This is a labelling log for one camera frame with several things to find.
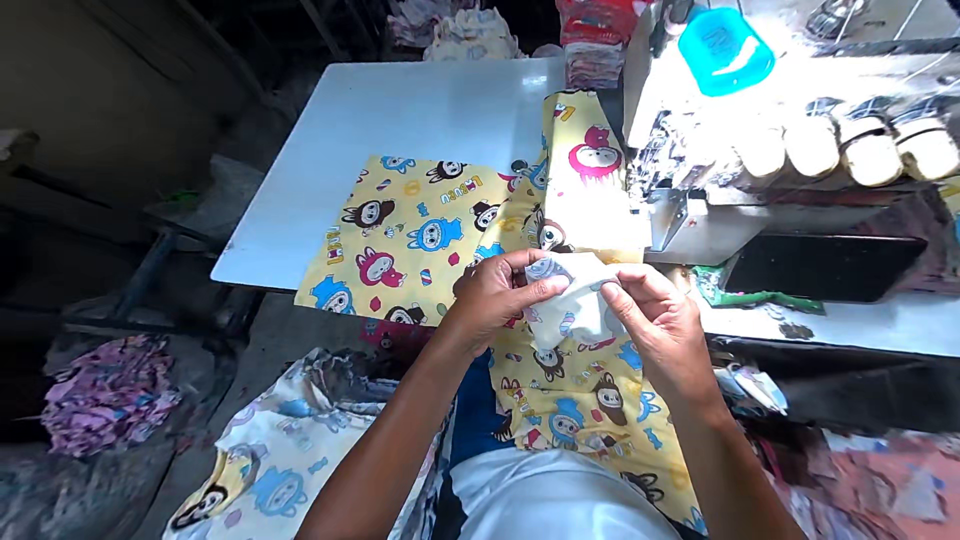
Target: cloth bundle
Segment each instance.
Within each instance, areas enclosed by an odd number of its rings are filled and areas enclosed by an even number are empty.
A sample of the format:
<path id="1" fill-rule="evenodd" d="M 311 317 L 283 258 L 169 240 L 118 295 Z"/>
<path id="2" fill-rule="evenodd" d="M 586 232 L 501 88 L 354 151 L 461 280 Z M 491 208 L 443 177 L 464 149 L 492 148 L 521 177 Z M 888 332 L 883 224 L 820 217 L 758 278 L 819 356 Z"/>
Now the cloth bundle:
<path id="1" fill-rule="evenodd" d="M 362 353 L 314 349 L 235 415 L 209 479 L 183 502 L 164 539 L 293 538 L 341 459 L 396 390 L 354 368 Z M 428 539 L 445 464 L 449 415 L 435 435 L 389 538 Z"/>
<path id="2" fill-rule="evenodd" d="M 40 415 L 50 452 L 84 457 L 146 441 L 180 402 L 167 377 L 174 359 L 166 344 L 150 335 L 115 339 L 56 374 Z"/>

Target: person's right hand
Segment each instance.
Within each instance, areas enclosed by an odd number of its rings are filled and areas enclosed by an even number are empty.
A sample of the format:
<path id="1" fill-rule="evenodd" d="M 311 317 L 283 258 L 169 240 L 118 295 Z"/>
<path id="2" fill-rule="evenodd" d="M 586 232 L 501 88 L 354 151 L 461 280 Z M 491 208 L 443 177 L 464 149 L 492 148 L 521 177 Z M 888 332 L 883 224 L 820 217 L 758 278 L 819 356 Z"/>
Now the person's right hand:
<path id="1" fill-rule="evenodd" d="M 616 264 L 617 278 L 600 294 L 627 328 L 643 372 L 667 401 L 713 405 L 720 397 L 710 366 L 700 309 L 649 264 Z"/>

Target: purple fabric pile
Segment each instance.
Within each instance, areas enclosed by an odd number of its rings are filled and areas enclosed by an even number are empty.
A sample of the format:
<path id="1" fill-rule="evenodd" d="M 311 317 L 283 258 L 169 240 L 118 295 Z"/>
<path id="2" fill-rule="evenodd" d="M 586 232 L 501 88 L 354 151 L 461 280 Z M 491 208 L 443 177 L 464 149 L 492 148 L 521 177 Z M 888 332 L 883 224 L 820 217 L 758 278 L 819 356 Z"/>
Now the purple fabric pile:
<path id="1" fill-rule="evenodd" d="M 53 442 L 50 452 L 83 457 L 147 440 L 180 402 L 167 378 L 174 359 L 163 352 L 166 344 L 135 335 L 74 358 L 57 374 L 40 415 Z"/>

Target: white garment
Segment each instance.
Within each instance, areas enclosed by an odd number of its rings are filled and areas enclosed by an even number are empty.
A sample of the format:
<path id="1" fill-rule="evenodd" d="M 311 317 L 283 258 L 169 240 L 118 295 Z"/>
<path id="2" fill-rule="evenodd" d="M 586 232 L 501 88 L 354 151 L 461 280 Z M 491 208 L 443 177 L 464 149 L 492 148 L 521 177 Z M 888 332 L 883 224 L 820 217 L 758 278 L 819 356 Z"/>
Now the white garment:
<path id="1" fill-rule="evenodd" d="M 507 448 L 450 477 L 467 514 L 461 538 L 680 538 L 640 492 L 575 452 Z"/>
<path id="2" fill-rule="evenodd" d="M 552 357 L 565 337 L 594 345 L 627 333 L 600 296 L 600 285 L 618 282 L 616 275 L 593 253 L 549 253 L 524 272 L 530 283 L 558 275 L 570 278 L 563 294 L 523 311 L 541 361 Z"/>

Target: pink cartoon character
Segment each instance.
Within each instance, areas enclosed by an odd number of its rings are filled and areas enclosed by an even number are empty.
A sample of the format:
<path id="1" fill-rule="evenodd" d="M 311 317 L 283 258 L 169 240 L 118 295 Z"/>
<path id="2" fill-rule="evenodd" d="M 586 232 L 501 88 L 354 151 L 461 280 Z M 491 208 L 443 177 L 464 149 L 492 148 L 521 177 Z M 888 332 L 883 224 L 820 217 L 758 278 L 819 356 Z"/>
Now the pink cartoon character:
<path id="1" fill-rule="evenodd" d="M 399 287 L 407 277 L 395 270 L 394 256 L 376 252 L 372 247 L 364 248 L 363 255 L 357 256 L 357 268 L 360 269 L 360 281 L 369 286 L 383 283 L 388 287 Z"/>
<path id="2" fill-rule="evenodd" d="M 578 144 L 570 150 L 570 166 L 580 173 L 584 185 L 588 180 L 602 182 L 620 163 L 623 155 L 607 141 L 610 130 L 593 126 L 584 135 L 584 144 Z"/>

